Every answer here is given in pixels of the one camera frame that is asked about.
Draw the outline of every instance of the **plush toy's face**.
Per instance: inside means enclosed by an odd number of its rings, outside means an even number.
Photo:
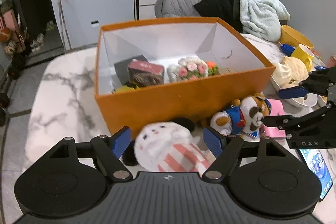
[[[174,122],[159,122],[145,126],[138,134],[134,153],[139,164],[151,172],[157,171],[157,164],[164,159],[175,143],[190,143],[190,131]]]
[[[246,121],[243,132],[248,134],[258,130],[263,125],[261,119],[269,115],[268,107],[263,98],[255,96],[243,99],[240,109]]]

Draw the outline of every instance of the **countertop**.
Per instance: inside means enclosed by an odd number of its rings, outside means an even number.
[[[282,53],[275,43],[251,35],[245,36],[269,60],[275,61],[281,58]],[[24,170],[64,137],[73,137],[76,142],[88,142],[98,135],[110,135],[93,95],[95,55],[95,48],[70,53],[54,59],[46,68],[31,110]],[[267,98],[277,98],[277,93],[270,82],[264,93]],[[294,107],[285,101],[283,107],[286,113],[296,117],[313,111],[311,108]],[[193,132],[197,145],[200,144],[201,134],[201,130],[196,135]],[[279,143],[288,149],[285,140]],[[298,157],[295,150],[291,152]],[[327,151],[321,152],[331,170]],[[90,159],[80,161],[92,166]],[[144,169],[135,166],[129,170],[134,176],[139,170]],[[336,222],[336,187],[335,185],[332,187],[313,212],[315,217],[327,224]]]

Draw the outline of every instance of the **plush toy with blue vest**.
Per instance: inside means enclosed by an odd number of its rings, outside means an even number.
[[[224,136],[246,133],[257,138],[263,125],[261,120],[270,112],[271,104],[266,97],[262,93],[255,93],[241,101],[233,100],[228,109],[212,117],[210,126]]]

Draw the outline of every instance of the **wall outlet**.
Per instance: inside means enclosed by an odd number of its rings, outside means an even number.
[[[91,25],[92,28],[99,27],[99,21],[98,20],[91,21]]]

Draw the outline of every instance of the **yellow bowl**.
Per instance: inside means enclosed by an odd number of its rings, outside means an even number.
[[[287,25],[281,26],[280,43],[281,44],[286,43],[293,47],[297,47],[299,44],[303,44],[306,45],[309,49],[314,48],[313,44],[307,37],[305,37],[302,33],[298,32],[297,30]]]

